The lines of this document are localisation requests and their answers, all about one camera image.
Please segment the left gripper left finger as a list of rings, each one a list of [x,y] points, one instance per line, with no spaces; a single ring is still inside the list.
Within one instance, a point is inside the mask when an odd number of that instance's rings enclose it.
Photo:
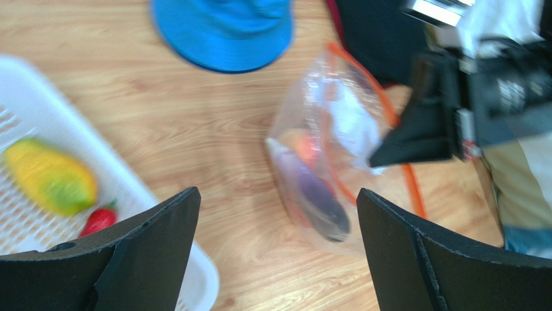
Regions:
[[[2,310],[174,310],[201,195],[191,187],[96,233],[1,257]]]

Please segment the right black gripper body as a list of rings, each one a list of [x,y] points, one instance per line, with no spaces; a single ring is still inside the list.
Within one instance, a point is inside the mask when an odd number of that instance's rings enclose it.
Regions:
[[[462,160],[481,157],[491,146],[551,132],[551,43],[482,42],[500,47],[492,56],[458,61],[463,103],[455,111],[456,156]]]

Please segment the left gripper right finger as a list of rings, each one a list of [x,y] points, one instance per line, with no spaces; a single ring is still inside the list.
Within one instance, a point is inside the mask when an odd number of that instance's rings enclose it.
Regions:
[[[381,310],[550,310],[551,261],[478,242],[362,189],[358,218]]]

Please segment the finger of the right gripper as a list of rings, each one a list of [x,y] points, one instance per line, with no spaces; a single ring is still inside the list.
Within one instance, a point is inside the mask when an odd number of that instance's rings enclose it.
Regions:
[[[370,156],[372,167],[444,161],[458,154],[458,71],[451,54],[422,54],[416,59],[411,96],[399,124]]]

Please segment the red chili pepper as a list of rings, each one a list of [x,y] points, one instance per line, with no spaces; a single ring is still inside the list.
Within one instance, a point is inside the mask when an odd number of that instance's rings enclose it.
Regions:
[[[89,215],[89,218],[87,219],[87,222],[78,237],[80,238],[101,231],[115,224],[117,220],[117,200],[113,200],[109,204],[99,207]]]

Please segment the clear orange-zip bag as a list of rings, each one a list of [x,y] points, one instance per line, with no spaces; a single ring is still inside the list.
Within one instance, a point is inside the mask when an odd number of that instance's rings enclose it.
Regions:
[[[397,124],[397,111],[384,88],[336,43],[328,43],[290,88],[267,138],[280,142],[278,136],[287,130],[310,130],[321,151],[316,167],[310,170],[327,182],[351,222],[349,237],[340,243],[329,242],[301,224],[288,210],[273,168],[288,216],[313,246],[339,255],[363,255],[356,204],[362,188],[379,193],[417,216],[427,216],[411,165],[374,168],[369,164],[370,156]]]

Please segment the yellow green mango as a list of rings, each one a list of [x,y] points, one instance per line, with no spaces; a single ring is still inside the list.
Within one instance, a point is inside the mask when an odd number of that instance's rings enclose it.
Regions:
[[[47,211],[74,216],[97,201],[95,174],[70,154],[35,137],[20,139],[2,153],[19,188]]]

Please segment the purple eggplant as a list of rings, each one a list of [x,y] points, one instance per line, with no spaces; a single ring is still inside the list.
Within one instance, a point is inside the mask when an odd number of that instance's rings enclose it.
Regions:
[[[288,210],[325,240],[346,241],[351,222],[327,182],[278,140],[267,138],[265,143]]]

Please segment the pink peach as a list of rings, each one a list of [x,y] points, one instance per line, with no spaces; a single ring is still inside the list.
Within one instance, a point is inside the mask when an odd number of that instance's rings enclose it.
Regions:
[[[294,128],[278,136],[279,141],[293,151],[308,168],[315,168],[320,156],[317,138],[310,130]]]

